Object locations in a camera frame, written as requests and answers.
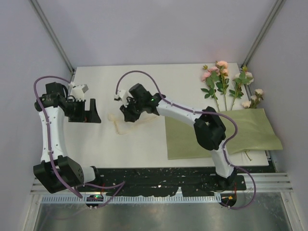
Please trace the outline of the cream ribbon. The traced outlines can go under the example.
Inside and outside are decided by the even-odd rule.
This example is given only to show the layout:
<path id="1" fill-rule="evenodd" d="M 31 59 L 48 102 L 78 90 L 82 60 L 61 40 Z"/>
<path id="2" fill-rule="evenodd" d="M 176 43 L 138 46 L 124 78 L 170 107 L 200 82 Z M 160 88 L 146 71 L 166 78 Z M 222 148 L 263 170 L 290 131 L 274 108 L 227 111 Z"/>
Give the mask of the cream ribbon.
<path id="1" fill-rule="evenodd" d="M 148 116 L 146 118 L 143 118 L 141 120 L 138 120 L 137 122 L 131 123 L 131 122 L 125 122 L 124 119 L 117 118 L 114 114 L 109 113 L 107 116 L 107 119 L 113 123 L 115 127 L 116 134 L 118 135 L 126 135 L 132 132 L 133 130 L 136 130 L 141 125 L 151 123 L 155 120 L 157 120 L 158 116 Z"/>

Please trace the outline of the green wrapping paper sheet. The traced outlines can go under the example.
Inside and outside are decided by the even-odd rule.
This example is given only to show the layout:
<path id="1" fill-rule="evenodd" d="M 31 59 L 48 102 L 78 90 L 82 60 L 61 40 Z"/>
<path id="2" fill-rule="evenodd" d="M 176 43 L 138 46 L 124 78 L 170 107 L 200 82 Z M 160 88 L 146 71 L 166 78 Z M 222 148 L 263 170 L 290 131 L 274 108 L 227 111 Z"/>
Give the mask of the green wrapping paper sheet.
<path id="1" fill-rule="evenodd" d="M 282 143 L 262 108 L 222 114 L 234 120 L 238 127 L 236 136 L 226 145 L 229 155 L 243 151 L 282 150 Z M 170 117 L 165 118 L 165 126 L 169 160 L 211 157 L 210 151 L 198 144 L 193 127 Z"/>

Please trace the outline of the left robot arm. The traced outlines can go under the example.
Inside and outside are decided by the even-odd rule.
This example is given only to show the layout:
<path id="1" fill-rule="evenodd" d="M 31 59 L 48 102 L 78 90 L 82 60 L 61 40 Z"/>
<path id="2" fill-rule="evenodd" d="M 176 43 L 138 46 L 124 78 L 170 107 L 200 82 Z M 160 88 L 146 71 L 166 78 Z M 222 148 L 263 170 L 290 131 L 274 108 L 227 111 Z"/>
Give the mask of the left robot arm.
<path id="1" fill-rule="evenodd" d="M 88 86 L 73 82 L 69 86 L 71 90 L 57 82 L 46 84 L 46 93 L 35 102 L 42 124 L 43 150 L 40 164 L 33 167 L 33 172 L 50 193 L 85 183 L 102 184 L 96 167 L 82 167 L 68 156 L 64 119 L 68 118 L 71 123 L 101 123 L 95 99 L 90 99 L 90 108 L 85 109 Z"/>

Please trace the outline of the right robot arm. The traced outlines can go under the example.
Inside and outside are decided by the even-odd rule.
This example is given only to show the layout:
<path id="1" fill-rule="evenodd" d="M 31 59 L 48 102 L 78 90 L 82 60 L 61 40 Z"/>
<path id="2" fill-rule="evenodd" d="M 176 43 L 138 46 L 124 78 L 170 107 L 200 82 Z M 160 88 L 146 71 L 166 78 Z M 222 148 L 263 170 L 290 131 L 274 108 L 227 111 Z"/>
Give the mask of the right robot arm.
<path id="1" fill-rule="evenodd" d="M 135 84 L 128 91 L 118 90 L 114 100 L 121 101 L 120 111 L 126 122 L 136 122 L 143 112 L 173 118 L 194 129 L 197 143 L 210 151 L 215 164 L 217 184 L 230 188 L 237 175 L 227 151 L 226 127 L 212 107 L 202 111 L 177 104 L 161 93 L 152 95 L 143 85 Z"/>

